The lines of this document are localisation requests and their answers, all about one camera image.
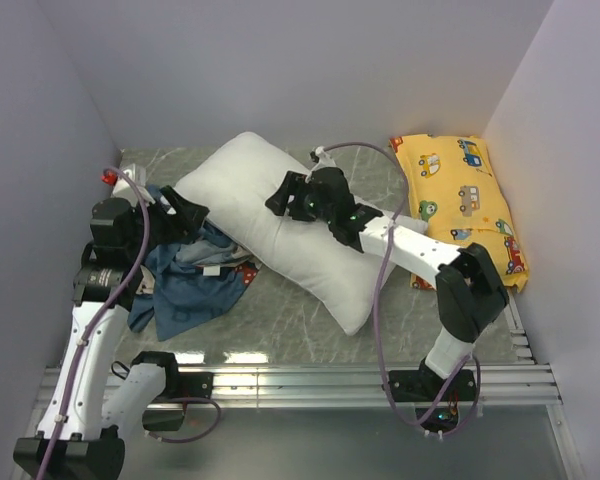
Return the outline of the white pillow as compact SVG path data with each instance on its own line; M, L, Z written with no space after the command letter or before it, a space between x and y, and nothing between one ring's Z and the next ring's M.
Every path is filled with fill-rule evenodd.
M278 217L266 200L287 172L307 168L253 132L229 140L179 179L178 194L269 269L315 296L348 336L366 323L382 259L337 242L322 222Z

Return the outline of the blue cartoon print pillowcase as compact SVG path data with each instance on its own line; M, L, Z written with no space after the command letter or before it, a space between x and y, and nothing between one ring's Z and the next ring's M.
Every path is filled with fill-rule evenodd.
M206 222L192 243L156 246L140 272L127 325L140 333L153 322L162 342L231 310L254 282L259 264L241 245Z

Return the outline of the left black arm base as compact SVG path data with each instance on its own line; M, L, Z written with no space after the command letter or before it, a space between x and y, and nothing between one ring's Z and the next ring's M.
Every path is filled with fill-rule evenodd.
M211 405L214 374L209 371L185 372L176 387L157 397L142 415L142 426L150 434L175 433L185 425L190 411L201 407L217 409Z

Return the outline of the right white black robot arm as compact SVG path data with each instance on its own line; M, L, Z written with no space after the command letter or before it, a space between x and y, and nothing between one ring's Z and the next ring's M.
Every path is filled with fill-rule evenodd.
M424 359L427 369L420 385L435 400L454 390L454 370L509 303L485 247L459 247L398 225L381 210L357 201L337 167L309 174L287 172L265 206L295 221L322 221L339 243L391 262L431 285L441 332Z

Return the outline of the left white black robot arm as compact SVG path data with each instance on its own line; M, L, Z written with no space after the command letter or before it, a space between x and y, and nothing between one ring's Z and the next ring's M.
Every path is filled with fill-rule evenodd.
M172 353L145 351L131 362L111 396L105 389L114 353L142 280L141 264L158 245L193 241L209 213L173 188L151 201L112 197L92 209L92 239L74 278L72 326L49 405L30 437L17 440L13 458L33 479L116 479L125 442L154 401L213 405L213 377L187 391Z

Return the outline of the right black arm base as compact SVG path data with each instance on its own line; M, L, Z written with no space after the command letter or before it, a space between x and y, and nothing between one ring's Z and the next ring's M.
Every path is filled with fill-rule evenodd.
M426 369L390 370L388 387L392 401L413 403L413 423L425 435L442 439L462 429L477 413L482 375L461 369L444 387L445 380Z

